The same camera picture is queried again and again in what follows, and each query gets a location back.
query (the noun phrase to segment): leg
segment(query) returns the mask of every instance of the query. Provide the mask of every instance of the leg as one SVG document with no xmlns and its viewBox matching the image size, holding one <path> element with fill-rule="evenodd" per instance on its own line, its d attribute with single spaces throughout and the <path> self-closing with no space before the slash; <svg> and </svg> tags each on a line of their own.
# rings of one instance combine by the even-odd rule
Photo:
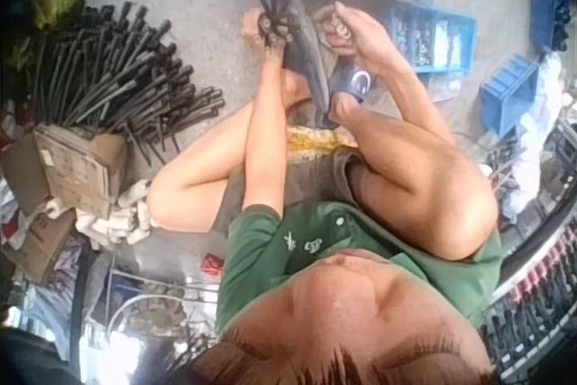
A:
<svg viewBox="0 0 577 385">
<path fill-rule="evenodd" d="M 283 71 L 285 107 L 309 97 L 304 78 Z M 154 178 L 148 205 L 160 227 L 180 232 L 210 230 L 228 175 L 244 161 L 251 112 L 249 103 L 188 146 Z"/>
<path fill-rule="evenodd" d="M 331 118 L 347 128 L 367 162 L 349 168 L 355 198 L 377 221 L 447 260 L 474 253 L 497 219 L 488 180 L 452 144 L 418 126 L 334 96 Z"/>
</svg>

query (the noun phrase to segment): blue plastic bin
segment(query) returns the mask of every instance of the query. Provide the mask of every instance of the blue plastic bin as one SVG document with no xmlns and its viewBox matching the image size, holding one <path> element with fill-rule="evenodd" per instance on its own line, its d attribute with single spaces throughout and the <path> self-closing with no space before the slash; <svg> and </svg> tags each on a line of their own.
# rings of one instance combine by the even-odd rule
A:
<svg viewBox="0 0 577 385">
<path fill-rule="evenodd" d="M 424 5 L 412 1 L 397 1 L 391 8 L 386 9 L 380 15 L 380 22 L 389 31 L 389 36 L 393 43 L 400 49 L 398 38 L 399 21 L 407 23 L 408 26 L 408 51 L 405 54 L 408 62 L 417 73 L 440 73 L 440 72 L 462 72 L 467 74 L 472 68 L 472 60 L 477 43 L 477 22 L 467 15 L 445 11 L 431 5 Z M 447 64 L 435 67 L 433 65 L 417 65 L 415 58 L 416 38 L 414 30 L 419 23 L 430 23 L 429 31 L 432 34 L 432 51 L 435 46 L 436 24 L 440 21 L 447 21 L 449 33 L 461 34 L 461 58 L 459 64 Z"/>
<path fill-rule="evenodd" d="M 483 124 L 499 138 L 511 131 L 535 102 L 538 66 L 516 54 L 481 86 Z"/>
<path fill-rule="evenodd" d="M 555 9 L 559 0 L 531 0 L 531 41 L 538 50 L 553 44 Z"/>
</svg>

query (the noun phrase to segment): green shirt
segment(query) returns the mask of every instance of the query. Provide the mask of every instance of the green shirt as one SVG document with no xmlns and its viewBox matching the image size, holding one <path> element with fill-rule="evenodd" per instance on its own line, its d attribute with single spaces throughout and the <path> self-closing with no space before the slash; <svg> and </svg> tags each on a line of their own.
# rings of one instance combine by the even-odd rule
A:
<svg viewBox="0 0 577 385">
<path fill-rule="evenodd" d="M 218 332 L 259 295 L 316 260 L 351 247 L 374 252 L 428 282 L 475 322 L 497 286 L 502 262 L 496 230 L 470 259 L 445 261 L 338 202 L 302 202 L 287 208 L 282 220 L 270 207 L 249 206 L 231 222 L 229 242 L 218 292 Z"/>
</svg>

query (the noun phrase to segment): gray floor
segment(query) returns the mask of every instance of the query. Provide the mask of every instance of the gray floor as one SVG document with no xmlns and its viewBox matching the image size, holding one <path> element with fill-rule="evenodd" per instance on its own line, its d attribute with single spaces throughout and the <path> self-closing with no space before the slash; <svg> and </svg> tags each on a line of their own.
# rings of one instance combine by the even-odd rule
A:
<svg viewBox="0 0 577 385">
<path fill-rule="evenodd" d="M 113 3 L 123 0 L 87 0 L 90 5 Z M 256 0 L 130 0 L 149 7 L 149 22 L 160 23 L 170 18 L 172 30 L 166 41 L 173 40 L 185 63 L 195 67 L 194 80 L 198 86 L 221 87 L 226 98 L 224 115 L 246 104 L 255 89 L 257 65 L 255 59 L 239 37 L 242 12 Z M 461 94 L 439 106 L 453 131 L 468 133 L 474 139 L 484 135 L 481 124 L 481 107 L 478 91 L 504 61 L 515 53 L 534 58 L 529 41 L 530 0 L 435 0 L 435 4 L 473 16 L 478 25 L 478 46 L 472 73 L 465 79 Z M 371 105 L 382 112 L 395 113 L 390 98 L 376 96 Z M 181 146 L 195 140 L 214 122 L 206 122 L 181 133 Z M 475 147 L 464 139 L 459 145 L 474 154 Z M 169 151 L 168 159 L 174 157 Z M 136 157 L 136 167 L 142 161 Z M 158 170 L 146 169 L 144 176 L 151 177 Z M 197 239 L 194 235 L 158 233 L 130 249 L 144 273 L 182 274 L 198 273 L 200 257 L 207 251 L 224 253 L 220 239 Z"/>
</svg>

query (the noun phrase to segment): person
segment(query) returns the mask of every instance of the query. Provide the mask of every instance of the person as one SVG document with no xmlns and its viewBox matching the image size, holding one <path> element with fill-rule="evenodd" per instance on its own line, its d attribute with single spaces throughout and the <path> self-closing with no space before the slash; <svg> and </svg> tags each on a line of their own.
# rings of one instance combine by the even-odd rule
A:
<svg viewBox="0 0 577 385">
<path fill-rule="evenodd" d="M 244 18 L 253 43 L 259 13 Z M 336 91 L 328 118 L 358 148 L 287 164 L 285 110 L 310 95 L 282 68 L 281 39 L 261 51 L 253 101 L 151 185 L 157 224 L 229 242 L 219 343 L 166 383 L 491 382 L 473 326 L 502 260 L 490 183 L 379 22 L 340 3 L 316 18 L 336 54 L 389 89 L 402 120 Z"/>
</svg>

